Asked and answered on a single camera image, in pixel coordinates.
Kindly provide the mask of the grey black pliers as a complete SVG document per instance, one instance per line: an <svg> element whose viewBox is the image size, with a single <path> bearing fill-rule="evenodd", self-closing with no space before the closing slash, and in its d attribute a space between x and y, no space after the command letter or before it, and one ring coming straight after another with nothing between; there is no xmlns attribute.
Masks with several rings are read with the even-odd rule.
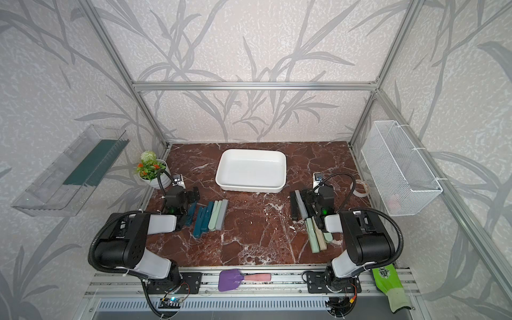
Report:
<svg viewBox="0 0 512 320"><path fill-rule="evenodd" d="M299 190L295 190L295 198L296 198L296 202L297 202L297 206L299 208L301 218L303 220L306 220L309 216L308 216L308 212L306 210L305 204L303 202L303 199L301 197L301 193Z"/></svg>

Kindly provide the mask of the mint green pliers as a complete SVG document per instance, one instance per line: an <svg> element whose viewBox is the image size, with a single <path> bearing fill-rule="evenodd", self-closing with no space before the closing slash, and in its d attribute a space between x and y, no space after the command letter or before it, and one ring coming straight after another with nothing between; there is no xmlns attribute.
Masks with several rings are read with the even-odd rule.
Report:
<svg viewBox="0 0 512 320"><path fill-rule="evenodd" d="M319 253L320 252L319 243L318 243L318 240L317 240L316 232L314 230L312 219L311 218L307 218L305 220L305 224L306 224L306 228L307 228L307 234L308 234L308 237L309 237L309 243L310 243L310 246L311 246L311 251L312 251L312 253Z"/></svg>

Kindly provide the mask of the white rectangular storage tray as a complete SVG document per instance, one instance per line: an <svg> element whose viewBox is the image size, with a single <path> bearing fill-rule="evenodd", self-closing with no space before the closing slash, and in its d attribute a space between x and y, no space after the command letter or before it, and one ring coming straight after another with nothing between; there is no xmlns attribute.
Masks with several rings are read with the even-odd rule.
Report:
<svg viewBox="0 0 512 320"><path fill-rule="evenodd" d="M280 151L228 149L215 182L224 191L279 193L287 181L287 158Z"/></svg>

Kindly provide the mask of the pale green pliers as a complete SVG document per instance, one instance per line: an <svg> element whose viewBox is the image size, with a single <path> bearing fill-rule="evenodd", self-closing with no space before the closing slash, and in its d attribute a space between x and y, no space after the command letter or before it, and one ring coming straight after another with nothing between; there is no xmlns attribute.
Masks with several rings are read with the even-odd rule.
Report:
<svg viewBox="0 0 512 320"><path fill-rule="evenodd" d="M329 232L326 232L324 231L323 229L321 230L322 234L323 234L323 238L324 238L324 241L329 244L333 241L333 235Z"/></svg>

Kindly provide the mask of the beige pliers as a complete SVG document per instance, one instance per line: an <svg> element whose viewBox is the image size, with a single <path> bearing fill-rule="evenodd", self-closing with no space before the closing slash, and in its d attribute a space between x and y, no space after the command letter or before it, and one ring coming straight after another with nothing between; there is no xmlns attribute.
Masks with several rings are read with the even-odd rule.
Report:
<svg viewBox="0 0 512 320"><path fill-rule="evenodd" d="M315 235L317 237L317 242L319 245L319 250L325 251L327 249L327 244L325 242L325 237L323 235L323 232L321 231L320 228L318 228L316 220L314 218L312 219L312 222L313 222L313 230L315 232Z"/></svg>

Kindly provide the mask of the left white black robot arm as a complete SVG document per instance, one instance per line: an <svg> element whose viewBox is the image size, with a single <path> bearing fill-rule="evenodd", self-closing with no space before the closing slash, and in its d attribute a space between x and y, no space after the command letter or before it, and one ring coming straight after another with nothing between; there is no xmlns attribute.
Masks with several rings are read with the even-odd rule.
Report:
<svg viewBox="0 0 512 320"><path fill-rule="evenodd" d="M111 214L93 238L89 264L104 273L180 284L182 276L176 262L151 252L146 242L150 235L183 229L189 218L189 207L200 200L199 188L187 191L175 185L163 198L163 213L138 210Z"/></svg>

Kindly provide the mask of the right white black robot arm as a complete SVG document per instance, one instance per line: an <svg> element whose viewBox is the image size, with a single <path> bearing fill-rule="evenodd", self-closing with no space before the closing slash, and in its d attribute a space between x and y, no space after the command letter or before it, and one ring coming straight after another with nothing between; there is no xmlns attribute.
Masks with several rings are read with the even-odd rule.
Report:
<svg viewBox="0 0 512 320"><path fill-rule="evenodd" d="M325 185L301 192L306 222L316 236L317 248L327 248L327 234L343 236L345 250L331 260L325 272L325 282L331 287L336 281L393 264L405 245L400 227L387 214L370 207L336 211L334 195L333 188Z"/></svg>

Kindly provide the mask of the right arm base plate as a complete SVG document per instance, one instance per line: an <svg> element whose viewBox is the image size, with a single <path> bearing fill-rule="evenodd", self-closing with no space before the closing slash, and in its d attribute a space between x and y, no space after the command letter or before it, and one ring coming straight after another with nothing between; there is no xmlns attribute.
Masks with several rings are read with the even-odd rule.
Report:
<svg viewBox="0 0 512 320"><path fill-rule="evenodd" d="M308 293L325 294L358 294L361 293L361 284L358 278L338 278L328 272L304 271L302 279L307 285Z"/></svg>

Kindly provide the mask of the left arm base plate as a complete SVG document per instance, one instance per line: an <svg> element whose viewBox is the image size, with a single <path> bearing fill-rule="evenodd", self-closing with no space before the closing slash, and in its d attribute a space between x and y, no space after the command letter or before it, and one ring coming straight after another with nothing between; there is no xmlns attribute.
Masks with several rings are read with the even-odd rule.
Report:
<svg viewBox="0 0 512 320"><path fill-rule="evenodd" d="M181 277L172 281L169 279L151 280L147 284L147 292L150 295L183 294L197 295L201 286L202 273L185 272Z"/></svg>

